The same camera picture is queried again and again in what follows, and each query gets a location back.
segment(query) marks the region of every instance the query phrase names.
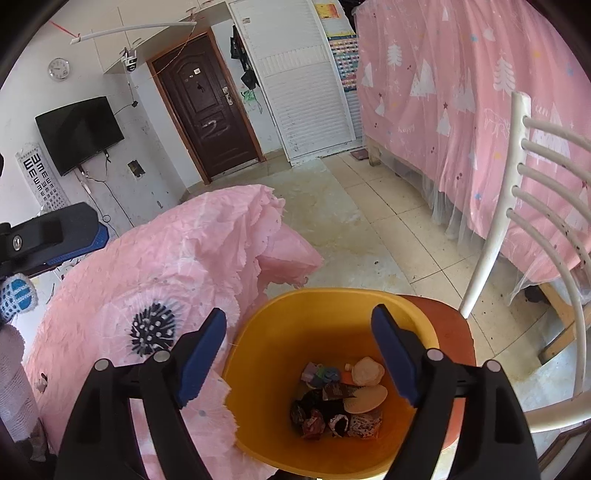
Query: chair frame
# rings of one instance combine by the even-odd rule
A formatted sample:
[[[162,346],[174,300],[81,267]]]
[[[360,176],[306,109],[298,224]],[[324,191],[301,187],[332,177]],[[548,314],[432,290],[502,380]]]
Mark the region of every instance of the chair frame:
[[[525,413],[530,430],[534,433],[570,426],[591,418],[591,391],[583,392],[587,357],[586,328],[579,291],[568,266],[548,240],[527,220],[517,214],[514,208],[517,199],[521,199],[552,222],[558,231],[569,240],[573,249],[578,254],[587,276],[591,279],[591,258],[576,234],[572,232],[570,227],[556,212],[521,188],[523,177],[531,178],[556,192],[564,200],[569,202],[587,220],[589,225],[591,225],[591,210],[588,206],[584,205],[576,195],[561,183],[527,166],[525,159],[528,152],[536,153],[565,168],[589,184],[591,184],[591,173],[585,171],[569,158],[549,148],[531,142],[529,140],[530,129],[539,129],[564,138],[591,153],[590,140],[551,122],[533,119],[531,117],[531,98],[525,93],[512,93],[511,129],[501,191],[493,214],[490,231],[486,237],[482,253],[470,279],[459,311],[464,318],[468,318],[470,315],[491,273],[511,221],[519,225],[542,247],[558,269],[566,285],[574,310],[574,329],[577,344],[574,391],[572,398],[568,400]]]

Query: flat screen tv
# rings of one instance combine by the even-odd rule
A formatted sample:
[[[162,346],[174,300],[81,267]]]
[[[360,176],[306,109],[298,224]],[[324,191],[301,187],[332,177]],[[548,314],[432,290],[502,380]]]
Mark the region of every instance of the flat screen tv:
[[[62,176],[124,138],[106,97],[66,105],[35,120]]]

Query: clock face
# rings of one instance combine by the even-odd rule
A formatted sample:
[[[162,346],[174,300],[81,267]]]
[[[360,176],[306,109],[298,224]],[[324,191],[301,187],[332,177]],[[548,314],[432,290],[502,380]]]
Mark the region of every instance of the clock face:
[[[47,71],[54,80],[65,80],[70,74],[70,63],[64,59],[54,59]]]

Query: silver bolt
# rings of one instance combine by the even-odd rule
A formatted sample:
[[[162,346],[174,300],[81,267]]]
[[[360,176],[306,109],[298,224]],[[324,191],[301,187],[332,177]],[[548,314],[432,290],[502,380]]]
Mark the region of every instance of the silver bolt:
[[[20,235],[15,235],[12,239],[12,247],[17,252],[22,248],[22,237]]]
[[[427,350],[427,357],[434,362],[440,362],[443,360],[443,352],[436,348],[430,348]]]
[[[102,372],[103,370],[107,370],[108,366],[109,366],[109,361],[106,358],[101,358],[100,360],[96,361],[95,370]]]
[[[154,361],[158,362],[159,364],[163,364],[169,358],[170,353],[168,353],[166,350],[159,350],[154,354]]]
[[[500,372],[501,371],[501,364],[499,362],[497,362],[496,360],[489,360],[486,363],[486,367],[488,370],[490,370],[491,372]]]

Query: yellow bucket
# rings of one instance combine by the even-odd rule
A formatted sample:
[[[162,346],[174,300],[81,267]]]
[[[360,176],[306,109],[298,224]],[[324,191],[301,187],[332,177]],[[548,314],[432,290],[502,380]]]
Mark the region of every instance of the yellow bucket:
[[[269,465],[324,479],[362,479],[384,473],[414,415],[386,374],[388,397],[376,440],[304,440],[290,422],[290,405],[308,362],[343,368],[364,356],[383,364],[371,332],[371,312],[387,306],[397,323],[426,348],[439,347],[435,330],[415,305],[397,295],[353,288],[305,288],[262,307],[238,336],[224,378],[226,405],[236,417],[236,445]]]

